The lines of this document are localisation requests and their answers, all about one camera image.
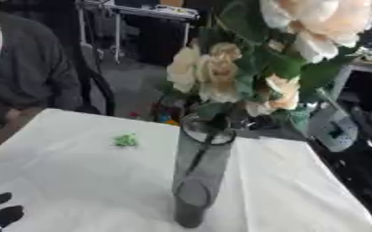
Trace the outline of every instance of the person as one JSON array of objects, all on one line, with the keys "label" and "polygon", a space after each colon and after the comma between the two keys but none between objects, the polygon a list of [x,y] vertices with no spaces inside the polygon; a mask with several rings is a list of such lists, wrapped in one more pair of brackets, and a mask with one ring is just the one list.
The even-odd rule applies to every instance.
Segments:
[{"label": "person", "polygon": [[30,108],[82,105],[75,69],[42,24],[0,13],[0,125]]}]

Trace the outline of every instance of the dark glass vase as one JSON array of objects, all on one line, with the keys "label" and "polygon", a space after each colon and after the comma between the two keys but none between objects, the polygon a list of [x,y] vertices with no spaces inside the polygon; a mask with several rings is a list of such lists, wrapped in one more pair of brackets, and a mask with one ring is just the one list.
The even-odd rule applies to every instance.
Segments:
[{"label": "dark glass vase", "polygon": [[174,219],[181,226],[196,228],[203,222],[219,194],[235,138],[225,116],[218,117],[215,123],[195,114],[181,121],[172,185]]}]

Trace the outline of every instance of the floor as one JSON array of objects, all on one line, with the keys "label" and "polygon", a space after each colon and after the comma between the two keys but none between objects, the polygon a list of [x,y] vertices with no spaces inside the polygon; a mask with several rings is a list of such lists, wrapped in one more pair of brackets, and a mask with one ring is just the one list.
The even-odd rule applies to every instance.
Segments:
[{"label": "floor", "polygon": [[[139,119],[148,120],[151,106],[161,97],[154,86],[165,80],[165,68],[138,63],[128,57],[117,64],[110,53],[105,53],[102,70],[115,95],[115,115],[134,118],[133,114],[138,114]],[[96,88],[93,88],[92,99],[93,104],[103,111],[104,99]]]}]

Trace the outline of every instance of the artificial flower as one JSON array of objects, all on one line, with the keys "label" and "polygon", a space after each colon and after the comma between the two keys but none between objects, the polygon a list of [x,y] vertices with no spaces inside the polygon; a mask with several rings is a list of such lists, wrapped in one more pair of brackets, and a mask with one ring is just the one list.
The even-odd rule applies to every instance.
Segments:
[{"label": "artificial flower", "polygon": [[197,44],[192,48],[184,47],[176,54],[173,63],[168,66],[168,81],[173,82],[173,87],[180,92],[188,93],[196,83],[195,66],[201,57]]},{"label": "artificial flower", "polygon": [[237,102],[240,97],[234,85],[238,67],[234,63],[241,57],[233,43],[217,43],[210,54],[203,55],[197,64],[196,75],[201,83],[200,97],[204,101]]},{"label": "artificial flower", "polygon": [[[249,115],[257,117],[260,115],[268,115],[272,112],[283,110],[295,110],[299,103],[299,77],[291,80],[279,78],[273,74],[266,79],[266,89],[259,90],[265,102],[246,102],[246,109]],[[271,91],[280,94],[280,98],[272,100],[270,98]]]},{"label": "artificial flower", "polygon": [[372,0],[260,0],[267,25],[298,34],[294,47],[310,63],[354,47],[372,26]]}]

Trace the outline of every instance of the black chair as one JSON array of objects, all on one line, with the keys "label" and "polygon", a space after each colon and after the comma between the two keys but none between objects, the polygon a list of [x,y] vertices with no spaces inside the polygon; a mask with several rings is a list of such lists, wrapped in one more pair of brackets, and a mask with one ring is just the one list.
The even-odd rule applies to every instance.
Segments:
[{"label": "black chair", "polygon": [[92,105],[94,82],[105,99],[105,114],[114,115],[115,100],[109,83],[84,59],[79,14],[74,0],[8,0],[0,2],[0,11],[33,19],[51,28],[71,58],[82,85],[83,107],[78,111],[101,114]]}]

